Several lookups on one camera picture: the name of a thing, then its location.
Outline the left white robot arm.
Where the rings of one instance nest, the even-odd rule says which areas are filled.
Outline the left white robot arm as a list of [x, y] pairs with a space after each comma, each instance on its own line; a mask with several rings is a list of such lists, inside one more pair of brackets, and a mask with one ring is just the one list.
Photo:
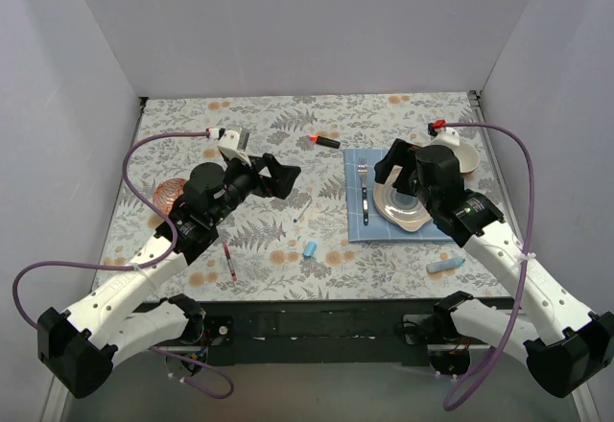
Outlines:
[[130, 262], [63, 312], [47, 309], [37, 320], [41, 362], [76, 398], [96, 391], [114, 366], [153, 345], [203, 336], [205, 312], [184, 294], [163, 299], [147, 313], [136, 308], [157, 288], [196, 261], [219, 237], [217, 227], [250, 195], [285, 199], [301, 170], [273, 155], [233, 158], [224, 166], [202, 163], [190, 174], [154, 235]]

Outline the pink pen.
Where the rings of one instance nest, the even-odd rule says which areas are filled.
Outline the pink pen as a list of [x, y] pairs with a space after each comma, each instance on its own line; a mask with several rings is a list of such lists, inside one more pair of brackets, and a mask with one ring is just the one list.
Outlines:
[[230, 251], [229, 251], [229, 246], [226, 243], [226, 241], [223, 241], [223, 249], [224, 249], [224, 257], [226, 259], [226, 263], [227, 263], [227, 266], [228, 266], [231, 278], [232, 278], [233, 282], [236, 283], [236, 282], [238, 282], [238, 276], [237, 276], [237, 273], [236, 273], [236, 269], [235, 269], [235, 267], [233, 265], [233, 260], [231, 258], [231, 254], [230, 254]]

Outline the light blue marker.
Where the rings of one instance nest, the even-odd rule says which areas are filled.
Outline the light blue marker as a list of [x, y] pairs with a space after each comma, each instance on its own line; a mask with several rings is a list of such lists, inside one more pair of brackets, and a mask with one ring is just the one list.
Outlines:
[[426, 271], [429, 274], [434, 274], [438, 272], [443, 272], [447, 270], [455, 270], [460, 268], [465, 262], [464, 258], [455, 257], [446, 260], [440, 260], [426, 266]]

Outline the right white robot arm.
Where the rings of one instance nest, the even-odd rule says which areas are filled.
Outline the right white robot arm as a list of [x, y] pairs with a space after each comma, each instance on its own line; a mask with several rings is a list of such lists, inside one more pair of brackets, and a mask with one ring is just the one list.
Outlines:
[[494, 356], [507, 353], [525, 363], [534, 380], [559, 398], [612, 363], [612, 313], [595, 313], [524, 251], [494, 203], [465, 188], [451, 149], [397, 139], [374, 171], [378, 184], [397, 172], [393, 188], [417, 198], [436, 227], [488, 269], [526, 316], [520, 321], [468, 293], [453, 293], [436, 308], [434, 329], [441, 340], [469, 336], [488, 343]]

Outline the light blue marker cap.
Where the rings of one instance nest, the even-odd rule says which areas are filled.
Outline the light blue marker cap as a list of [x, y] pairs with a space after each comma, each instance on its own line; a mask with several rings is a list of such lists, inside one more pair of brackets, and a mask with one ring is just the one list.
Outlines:
[[302, 253], [303, 257], [305, 259], [311, 259], [315, 255], [317, 247], [318, 246], [315, 242], [313, 241], [309, 242], [303, 250], [303, 253]]

